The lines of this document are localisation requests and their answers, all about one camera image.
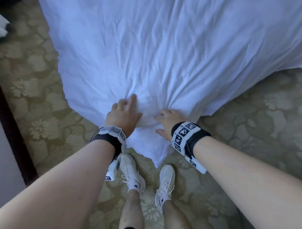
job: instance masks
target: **floor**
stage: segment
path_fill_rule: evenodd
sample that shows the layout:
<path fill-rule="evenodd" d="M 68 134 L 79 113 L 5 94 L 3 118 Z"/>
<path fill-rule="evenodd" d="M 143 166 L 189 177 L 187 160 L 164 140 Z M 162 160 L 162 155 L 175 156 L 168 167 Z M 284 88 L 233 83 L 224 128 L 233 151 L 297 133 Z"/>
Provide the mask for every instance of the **floor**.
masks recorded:
<path fill-rule="evenodd" d="M 83 147 L 97 127 L 69 108 L 57 73 L 57 53 L 38 0 L 0 13 L 13 31 L 0 44 L 0 85 L 39 175 Z M 302 179 L 302 70 L 274 73 L 199 123 L 213 137 Z M 141 205 L 146 228 L 163 228 L 154 205 L 160 169 L 131 149 L 147 189 Z M 164 163 L 176 170 L 172 199 L 194 228 L 242 228 L 238 210 L 210 174 L 178 153 Z M 87 228 L 117 228 L 127 186 L 106 182 Z"/>

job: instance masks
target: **white sock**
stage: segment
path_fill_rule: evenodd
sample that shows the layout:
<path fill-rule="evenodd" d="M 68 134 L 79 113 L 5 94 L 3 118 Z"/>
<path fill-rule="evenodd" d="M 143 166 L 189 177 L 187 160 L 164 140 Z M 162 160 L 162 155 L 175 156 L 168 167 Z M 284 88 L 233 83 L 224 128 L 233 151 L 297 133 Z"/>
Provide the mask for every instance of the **white sock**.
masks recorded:
<path fill-rule="evenodd" d="M 129 188 L 129 190 L 135 189 L 136 191 L 140 192 L 140 183 L 137 180 L 135 180 L 134 182 L 129 184 L 128 188 Z"/>
<path fill-rule="evenodd" d="M 171 200 L 171 199 L 169 197 L 165 196 L 165 195 L 161 196 L 159 198 L 159 204 L 160 204 L 161 207 L 164 205 L 164 203 L 165 203 L 166 200 Z"/>

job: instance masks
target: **sneaker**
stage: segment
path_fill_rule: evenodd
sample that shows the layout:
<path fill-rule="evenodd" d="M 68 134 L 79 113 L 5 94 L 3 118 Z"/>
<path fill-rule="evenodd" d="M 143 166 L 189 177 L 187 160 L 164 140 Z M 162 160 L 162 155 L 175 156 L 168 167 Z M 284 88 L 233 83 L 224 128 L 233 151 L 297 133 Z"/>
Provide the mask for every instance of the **sneaker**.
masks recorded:
<path fill-rule="evenodd" d="M 155 205 L 162 213 L 162 206 L 166 200 L 171 200 L 174 189 L 175 171 L 171 165 L 165 165 L 159 174 L 160 185 L 155 194 Z"/>
<path fill-rule="evenodd" d="M 129 154 L 123 154 L 121 156 L 120 169 L 123 173 L 122 177 L 126 179 L 126 181 L 123 182 L 128 185 L 129 190 L 135 189 L 139 194 L 142 194 L 146 189 L 146 182 L 144 178 L 138 174 L 133 157 Z"/>

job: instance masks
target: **white bed sheet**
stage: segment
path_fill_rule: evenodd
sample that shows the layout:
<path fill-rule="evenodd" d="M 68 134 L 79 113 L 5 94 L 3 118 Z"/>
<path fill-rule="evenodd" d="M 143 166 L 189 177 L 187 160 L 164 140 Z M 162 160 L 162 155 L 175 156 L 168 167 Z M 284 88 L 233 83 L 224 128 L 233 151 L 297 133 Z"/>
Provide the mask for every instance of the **white bed sheet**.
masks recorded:
<path fill-rule="evenodd" d="M 128 146 L 159 167 L 162 108 L 212 115 L 274 71 L 302 66 L 299 0 L 40 0 L 69 106 L 98 126 L 121 98 L 143 112 Z"/>

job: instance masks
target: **leg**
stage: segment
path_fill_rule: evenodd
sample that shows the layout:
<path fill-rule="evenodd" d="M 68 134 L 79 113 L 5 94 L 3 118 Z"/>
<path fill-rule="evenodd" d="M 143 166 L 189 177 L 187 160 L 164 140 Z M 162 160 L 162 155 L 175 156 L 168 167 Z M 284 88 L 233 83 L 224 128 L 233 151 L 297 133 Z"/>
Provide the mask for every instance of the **leg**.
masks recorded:
<path fill-rule="evenodd" d="M 164 213 L 165 229 L 192 229 L 185 215 L 171 201 L 175 181 L 175 171 L 171 165 L 162 167 L 159 180 L 160 186 L 156 191 L 155 205 L 161 213 Z"/>
<path fill-rule="evenodd" d="M 144 224 L 144 216 L 140 207 L 140 194 L 138 191 L 130 189 L 122 211 L 122 216 L 120 217 L 119 229 L 127 227 L 143 229 Z"/>
<path fill-rule="evenodd" d="M 133 227 L 135 229 L 143 229 L 145 226 L 144 216 L 140 207 L 140 194 L 146 188 L 144 178 L 138 174 L 134 159 L 125 154 L 121 157 L 120 169 L 123 172 L 123 178 L 128 185 L 128 196 L 120 218 L 119 229 Z"/>
<path fill-rule="evenodd" d="M 162 209 L 165 217 L 165 229 L 192 229 L 186 216 L 171 200 L 166 200 Z"/>

